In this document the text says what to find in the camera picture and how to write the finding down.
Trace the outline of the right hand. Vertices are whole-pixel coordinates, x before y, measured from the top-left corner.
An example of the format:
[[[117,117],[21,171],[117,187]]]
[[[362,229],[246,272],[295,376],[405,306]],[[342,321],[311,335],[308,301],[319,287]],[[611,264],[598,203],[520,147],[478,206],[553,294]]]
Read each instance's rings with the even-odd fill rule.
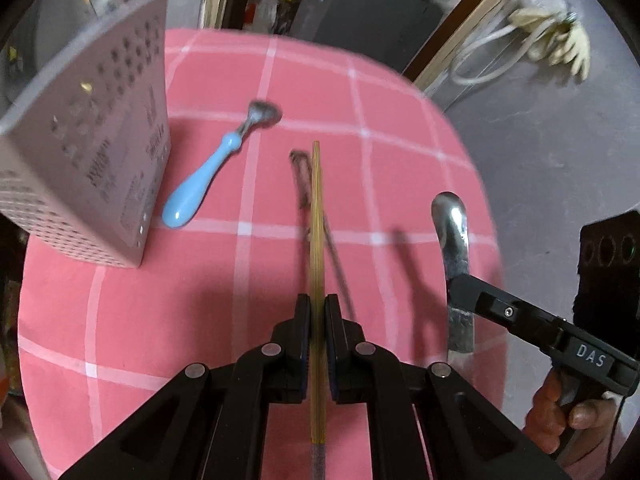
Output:
[[[523,432],[545,453],[553,454],[560,447],[562,433],[568,428],[574,429],[578,437],[561,460],[562,466],[573,466],[593,452],[611,433],[617,403],[615,400],[588,400],[577,404],[567,415],[560,407],[561,393],[560,376],[555,370],[550,370],[533,396]]]

